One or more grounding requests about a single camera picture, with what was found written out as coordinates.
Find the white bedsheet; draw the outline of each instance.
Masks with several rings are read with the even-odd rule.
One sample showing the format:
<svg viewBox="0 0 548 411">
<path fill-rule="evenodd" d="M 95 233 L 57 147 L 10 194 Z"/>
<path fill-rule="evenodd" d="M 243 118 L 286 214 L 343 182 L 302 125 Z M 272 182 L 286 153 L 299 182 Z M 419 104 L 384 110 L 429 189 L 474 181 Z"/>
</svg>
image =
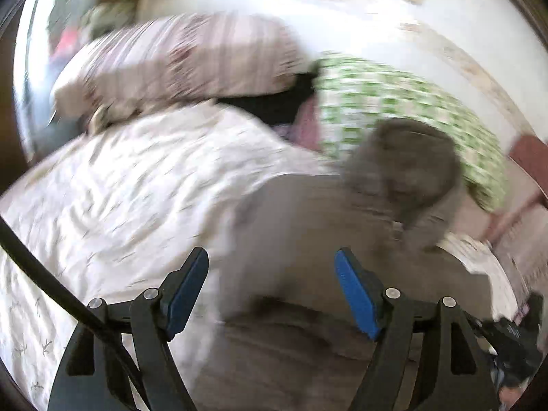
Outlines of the white bedsheet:
<svg viewBox="0 0 548 411">
<path fill-rule="evenodd" d="M 77 138 L 5 193 L 0 211 L 84 303 L 97 296 L 109 303 L 133 299 L 201 246 L 210 275 L 198 303 L 212 304 L 204 297 L 215 294 L 239 200 L 273 175 L 324 171 L 311 152 L 283 142 L 259 120 L 205 102 Z M 0 290 L 0 356 L 23 393 L 45 410 L 75 321 L 3 251 Z M 215 311 L 195 307 L 197 313 L 215 320 Z M 188 386 L 211 337 L 204 328 L 171 343 Z"/>
</svg>

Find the green checkered pillow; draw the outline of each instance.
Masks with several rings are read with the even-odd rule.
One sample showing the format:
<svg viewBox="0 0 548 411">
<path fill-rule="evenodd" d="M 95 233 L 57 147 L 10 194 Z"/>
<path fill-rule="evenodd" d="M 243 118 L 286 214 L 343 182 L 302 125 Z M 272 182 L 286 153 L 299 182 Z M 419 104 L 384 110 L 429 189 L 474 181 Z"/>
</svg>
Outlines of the green checkered pillow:
<svg viewBox="0 0 548 411">
<path fill-rule="evenodd" d="M 345 159 L 379 119 L 407 117 L 447 133 L 484 210 L 502 206 L 505 157 L 497 137 L 460 101 L 420 77 L 359 57 L 326 53 L 314 81 L 324 153 Z"/>
</svg>

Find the white wall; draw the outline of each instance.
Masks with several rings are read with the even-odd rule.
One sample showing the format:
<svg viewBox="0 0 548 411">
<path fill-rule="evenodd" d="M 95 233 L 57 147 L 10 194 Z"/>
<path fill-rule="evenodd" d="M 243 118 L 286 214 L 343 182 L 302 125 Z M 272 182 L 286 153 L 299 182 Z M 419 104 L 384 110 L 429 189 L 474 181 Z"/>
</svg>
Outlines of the white wall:
<svg viewBox="0 0 548 411">
<path fill-rule="evenodd" d="M 540 137 L 548 137 L 548 53 L 509 0 L 424 0 L 420 6 L 402 0 L 142 0 L 140 17 L 214 10 L 281 17 L 310 58 L 339 50 L 416 72 L 474 110 L 505 149 L 517 130 L 527 129 L 527 122 L 516 120 L 520 116 Z M 458 63 L 445 52 L 450 48 L 438 45 L 435 50 L 428 42 L 410 40 L 401 25 L 417 22 L 464 50 L 469 60 Z M 470 73 L 469 62 L 478 70 Z M 484 82 L 486 75 L 503 91 Z M 512 104 L 505 102 L 506 95 L 497 98 L 501 92 L 515 103 L 513 108 L 504 108 Z"/>
</svg>

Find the green and white checkered fabric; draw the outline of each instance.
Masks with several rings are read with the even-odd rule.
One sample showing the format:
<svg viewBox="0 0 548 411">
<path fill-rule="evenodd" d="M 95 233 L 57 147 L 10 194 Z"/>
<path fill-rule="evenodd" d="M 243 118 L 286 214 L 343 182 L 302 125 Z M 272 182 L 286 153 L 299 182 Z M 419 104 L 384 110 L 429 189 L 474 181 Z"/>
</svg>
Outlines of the green and white checkered fabric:
<svg viewBox="0 0 548 411">
<path fill-rule="evenodd" d="M 486 211 L 502 206 L 505 157 L 497 137 L 453 96 L 420 77 L 359 57 L 325 53 L 314 81 L 324 153 L 345 159 L 379 119 L 420 120 L 455 142 L 470 194 Z"/>
</svg>

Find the metal screw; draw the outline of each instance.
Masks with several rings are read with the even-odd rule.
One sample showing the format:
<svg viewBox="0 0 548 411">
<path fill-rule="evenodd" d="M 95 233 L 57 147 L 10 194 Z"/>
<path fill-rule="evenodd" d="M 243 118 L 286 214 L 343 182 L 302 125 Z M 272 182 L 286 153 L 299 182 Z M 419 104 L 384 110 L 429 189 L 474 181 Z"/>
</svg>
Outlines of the metal screw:
<svg viewBox="0 0 548 411">
<path fill-rule="evenodd" d="M 402 296 L 402 293 L 394 287 L 389 287 L 386 290 L 385 294 L 388 298 L 391 298 L 393 300 L 395 300 L 396 298 L 399 298 L 400 296 Z"/>
<path fill-rule="evenodd" d="M 457 302 L 455 301 L 455 299 L 450 296 L 444 296 L 442 302 L 447 307 L 455 307 L 457 305 Z"/>
<path fill-rule="evenodd" d="M 100 298 L 94 298 L 92 301 L 89 302 L 89 307 L 92 309 L 97 309 L 102 304 L 102 299 Z"/>
<path fill-rule="evenodd" d="M 153 298 L 156 298 L 158 296 L 160 292 L 158 292 L 158 289 L 155 289 L 154 287 L 153 288 L 150 288 L 150 289 L 147 289 L 144 293 L 143 293 L 143 297 L 145 297 L 147 300 L 152 300 Z"/>
</svg>

